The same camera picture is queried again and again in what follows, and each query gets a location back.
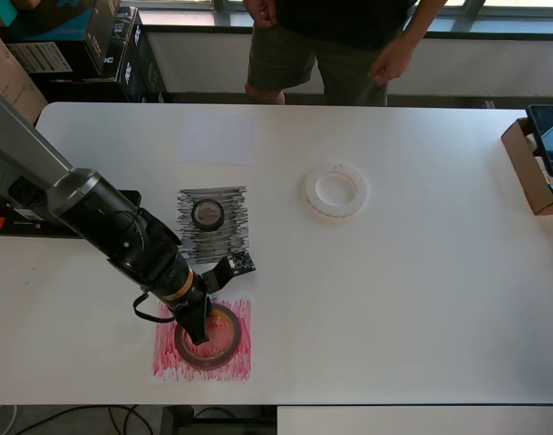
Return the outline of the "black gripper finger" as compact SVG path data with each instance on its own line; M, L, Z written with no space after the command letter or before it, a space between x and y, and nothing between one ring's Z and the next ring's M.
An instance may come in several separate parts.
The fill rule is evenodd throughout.
M207 318L205 314L194 314L186 316L181 322L184 331L194 345L201 345L209 340Z

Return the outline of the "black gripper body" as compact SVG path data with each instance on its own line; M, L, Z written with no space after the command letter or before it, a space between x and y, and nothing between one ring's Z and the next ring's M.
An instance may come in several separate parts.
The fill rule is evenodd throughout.
M172 312L178 323L203 323L212 312L208 293L181 298L172 303Z

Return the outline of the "person right hand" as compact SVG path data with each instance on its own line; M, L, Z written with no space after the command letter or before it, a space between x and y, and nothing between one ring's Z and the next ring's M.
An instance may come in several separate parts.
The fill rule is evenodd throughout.
M269 28L277 23L275 0L244 0L243 6L256 26Z

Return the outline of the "person left hand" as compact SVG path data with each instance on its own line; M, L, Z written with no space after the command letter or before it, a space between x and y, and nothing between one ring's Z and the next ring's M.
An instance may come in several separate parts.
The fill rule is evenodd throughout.
M416 43L402 34L387 44L370 67L369 74L378 85L399 78L407 69Z

